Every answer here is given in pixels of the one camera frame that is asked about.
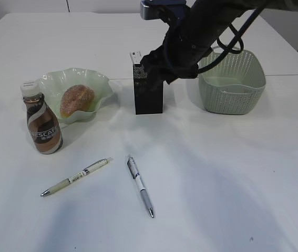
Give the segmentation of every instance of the white bottle cap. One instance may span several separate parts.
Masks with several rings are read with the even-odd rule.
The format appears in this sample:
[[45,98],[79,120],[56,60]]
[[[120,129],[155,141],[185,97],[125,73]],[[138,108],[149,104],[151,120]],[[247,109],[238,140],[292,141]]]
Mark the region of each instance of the white bottle cap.
[[20,90],[24,97],[32,97],[40,93],[40,87],[38,83],[35,83],[34,81],[24,82],[20,86]]

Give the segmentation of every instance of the white pen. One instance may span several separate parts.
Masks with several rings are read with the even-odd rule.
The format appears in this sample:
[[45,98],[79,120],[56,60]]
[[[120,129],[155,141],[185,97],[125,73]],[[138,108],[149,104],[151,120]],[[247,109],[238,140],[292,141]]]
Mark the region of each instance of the white pen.
[[153,212],[153,207],[152,207],[152,204],[151,204],[151,201],[150,201],[148,192],[147,192],[147,190],[145,189],[145,187],[143,185],[142,178],[140,177],[140,174],[139,174],[138,168],[136,166],[136,163],[133,160],[133,157],[131,155],[128,155],[128,162],[127,162],[127,164],[128,164],[128,167],[129,167],[129,170],[131,172],[131,175],[132,175],[133,179],[136,181],[137,187],[138,187],[138,189],[140,191],[140,196],[143,199],[143,202],[145,204],[145,207],[148,210],[150,216],[152,218],[154,218],[155,217],[155,214]]
[[112,160],[112,158],[108,158],[108,159],[101,159],[99,161],[97,161],[94,164],[91,164],[90,166],[88,166],[87,168],[83,169],[82,172],[79,172],[77,174],[75,174],[72,177],[69,177],[65,180],[62,180],[60,183],[57,183],[56,185],[50,187],[49,189],[47,189],[46,191],[44,191],[43,193],[40,194],[41,197],[45,197],[48,195],[51,195],[59,190],[61,190],[62,188],[65,188],[66,186],[70,185],[71,183],[79,180],[80,178],[87,176],[88,174],[100,169],[102,166],[110,163],[110,161]]

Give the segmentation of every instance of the basket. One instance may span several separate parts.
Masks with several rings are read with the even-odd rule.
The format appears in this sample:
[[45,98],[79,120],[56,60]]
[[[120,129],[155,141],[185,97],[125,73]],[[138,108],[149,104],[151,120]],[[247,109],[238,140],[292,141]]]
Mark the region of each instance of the basket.
[[[200,67],[214,61],[212,52]],[[228,54],[216,67],[199,75],[199,90],[206,110],[219,114],[247,114],[257,104],[265,88],[265,75],[256,56],[244,50]]]

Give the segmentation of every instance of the bread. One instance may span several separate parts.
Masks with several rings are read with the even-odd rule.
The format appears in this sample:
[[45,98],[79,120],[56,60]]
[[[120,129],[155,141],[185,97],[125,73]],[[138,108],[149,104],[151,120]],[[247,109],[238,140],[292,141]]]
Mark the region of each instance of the bread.
[[61,117],[67,118],[75,111],[87,111],[94,100],[94,91],[84,85],[75,85],[66,90],[60,103]]

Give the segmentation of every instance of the light green bowl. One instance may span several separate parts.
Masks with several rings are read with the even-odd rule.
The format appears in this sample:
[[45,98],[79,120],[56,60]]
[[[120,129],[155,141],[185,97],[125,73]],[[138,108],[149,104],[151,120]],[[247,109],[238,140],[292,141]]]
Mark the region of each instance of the light green bowl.
[[[59,122],[71,124],[79,120],[90,119],[98,111],[102,103],[112,96],[113,91],[109,79],[101,73],[88,69],[69,68],[63,71],[49,72],[37,79],[45,100]],[[60,102],[65,91],[75,85],[85,85],[95,92],[95,98],[87,112],[76,111],[68,118],[60,115]]]

